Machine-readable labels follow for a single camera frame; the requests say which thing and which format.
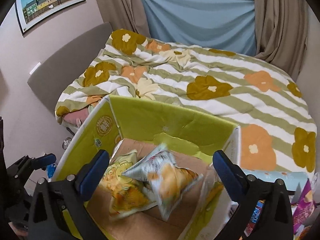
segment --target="gray headboard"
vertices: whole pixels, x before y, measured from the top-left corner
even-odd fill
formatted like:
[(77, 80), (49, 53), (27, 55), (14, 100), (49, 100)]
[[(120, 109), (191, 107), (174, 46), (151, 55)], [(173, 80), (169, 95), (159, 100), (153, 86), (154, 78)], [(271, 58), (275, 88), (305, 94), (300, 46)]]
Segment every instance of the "gray headboard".
[(28, 85), (50, 112), (54, 113), (63, 90), (86, 70), (105, 47), (111, 32), (110, 23), (103, 23), (83, 33), (42, 62), (32, 73)]

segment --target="curtain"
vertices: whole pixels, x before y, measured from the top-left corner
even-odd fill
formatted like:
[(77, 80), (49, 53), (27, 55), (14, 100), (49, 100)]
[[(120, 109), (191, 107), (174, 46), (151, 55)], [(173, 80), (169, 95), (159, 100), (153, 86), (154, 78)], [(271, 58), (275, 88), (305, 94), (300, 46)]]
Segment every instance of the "curtain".
[(256, 55), (253, 0), (142, 0), (152, 38)]
[(308, 5), (305, 0), (254, 0), (256, 57), (297, 79), (306, 49)]
[(141, 0), (97, 0), (104, 22), (114, 30), (127, 29), (149, 37), (147, 17)]

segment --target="bed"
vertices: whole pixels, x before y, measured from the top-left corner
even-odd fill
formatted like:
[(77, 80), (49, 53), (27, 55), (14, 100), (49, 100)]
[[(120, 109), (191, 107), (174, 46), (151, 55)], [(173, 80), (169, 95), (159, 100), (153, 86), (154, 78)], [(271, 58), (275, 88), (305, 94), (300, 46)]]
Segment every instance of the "bed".
[(106, 23), (57, 51), (28, 84), (74, 132), (107, 94), (161, 101), (239, 124), (244, 169), (314, 174), (316, 125), (299, 88), (253, 57), (111, 33)]

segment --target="striped blanket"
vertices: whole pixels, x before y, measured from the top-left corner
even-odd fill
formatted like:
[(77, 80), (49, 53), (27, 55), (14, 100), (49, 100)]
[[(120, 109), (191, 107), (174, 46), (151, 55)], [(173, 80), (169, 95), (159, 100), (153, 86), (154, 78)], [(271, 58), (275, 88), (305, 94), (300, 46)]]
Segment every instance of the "striped blanket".
[(161, 101), (238, 123), (242, 168), (314, 172), (316, 125), (307, 104), (288, 74), (264, 61), (116, 30), (62, 93), (57, 121), (66, 124), (68, 114), (90, 112), (107, 94)]

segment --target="purple snack bag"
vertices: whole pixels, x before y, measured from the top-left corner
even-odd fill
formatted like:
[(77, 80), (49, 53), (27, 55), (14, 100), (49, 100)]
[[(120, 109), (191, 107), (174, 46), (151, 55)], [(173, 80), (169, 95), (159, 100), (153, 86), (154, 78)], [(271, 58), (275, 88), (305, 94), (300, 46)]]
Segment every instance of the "purple snack bag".
[(300, 225), (311, 216), (316, 209), (312, 198), (310, 181), (308, 180), (298, 201), (297, 209), (293, 213), (293, 233), (296, 234)]

